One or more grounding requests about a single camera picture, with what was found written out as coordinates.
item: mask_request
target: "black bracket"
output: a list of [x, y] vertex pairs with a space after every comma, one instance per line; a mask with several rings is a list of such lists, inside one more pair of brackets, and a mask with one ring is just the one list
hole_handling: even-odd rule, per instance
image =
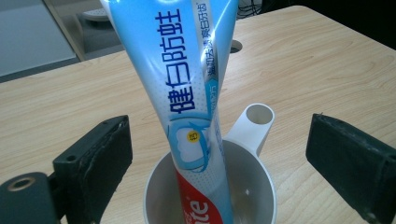
[[0, 223], [99, 223], [132, 163], [128, 116], [98, 124], [53, 161], [54, 173], [0, 186]]

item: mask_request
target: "wooden table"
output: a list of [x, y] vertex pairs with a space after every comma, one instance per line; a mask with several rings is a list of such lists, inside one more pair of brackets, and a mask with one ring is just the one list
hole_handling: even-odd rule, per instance
[[[364, 223], [305, 157], [313, 113], [342, 119], [396, 147], [396, 51], [306, 8], [236, 23], [219, 99], [223, 134], [266, 103], [276, 121], [261, 159], [274, 179], [278, 223]], [[103, 223], [144, 223], [149, 173], [168, 151], [125, 52], [0, 85], [0, 183], [51, 162], [102, 120], [129, 115], [134, 162]]]

